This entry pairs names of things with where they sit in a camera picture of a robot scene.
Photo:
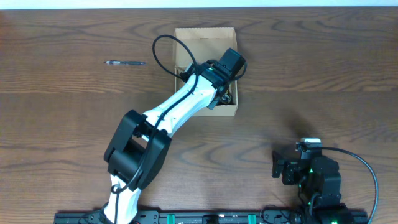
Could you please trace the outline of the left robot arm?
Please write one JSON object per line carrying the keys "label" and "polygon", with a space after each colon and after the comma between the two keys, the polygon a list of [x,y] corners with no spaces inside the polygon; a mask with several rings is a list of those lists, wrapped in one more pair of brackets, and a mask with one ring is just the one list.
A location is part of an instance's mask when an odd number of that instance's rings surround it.
{"label": "left robot arm", "polygon": [[172,136],[195,113],[217,105],[246,62],[225,59],[192,63],[178,78],[183,87],[159,106],[121,119],[104,154],[111,177],[109,202],[101,212],[105,223],[131,223],[141,192],[163,166]]}

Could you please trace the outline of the brown cardboard box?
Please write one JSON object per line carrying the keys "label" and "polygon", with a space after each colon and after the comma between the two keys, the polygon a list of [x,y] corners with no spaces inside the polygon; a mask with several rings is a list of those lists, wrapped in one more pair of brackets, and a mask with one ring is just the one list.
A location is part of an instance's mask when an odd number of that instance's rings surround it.
{"label": "brown cardboard box", "polygon": [[[236,32],[233,27],[212,28],[176,28],[174,36],[180,39],[192,52],[195,60],[201,64],[207,60],[219,60],[228,48],[238,49]],[[187,51],[178,43],[174,43],[174,72],[179,74],[192,63]],[[236,81],[229,86],[231,103],[216,105],[212,110],[203,108],[195,116],[234,116],[238,109],[238,85]]]}

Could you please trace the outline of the black ballpoint pen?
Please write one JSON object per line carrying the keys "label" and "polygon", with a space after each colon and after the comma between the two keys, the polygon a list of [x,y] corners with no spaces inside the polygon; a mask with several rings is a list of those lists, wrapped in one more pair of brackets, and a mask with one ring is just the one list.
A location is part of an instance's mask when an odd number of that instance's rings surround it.
{"label": "black ballpoint pen", "polygon": [[145,65],[145,62],[138,61],[120,61],[120,60],[107,60],[104,62],[108,65]]}

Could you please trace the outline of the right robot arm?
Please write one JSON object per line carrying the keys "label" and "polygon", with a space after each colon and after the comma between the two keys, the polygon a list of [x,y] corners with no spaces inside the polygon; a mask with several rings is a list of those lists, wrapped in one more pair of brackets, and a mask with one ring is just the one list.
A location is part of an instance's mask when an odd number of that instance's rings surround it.
{"label": "right robot arm", "polygon": [[300,158],[288,159],[272,153],[272,176],[284,185],[297,185],[302,202],[292,210],[289,223],[355,223],[352,212],[341,203],[341,175],[336,161],[321,150],[301,151]]}

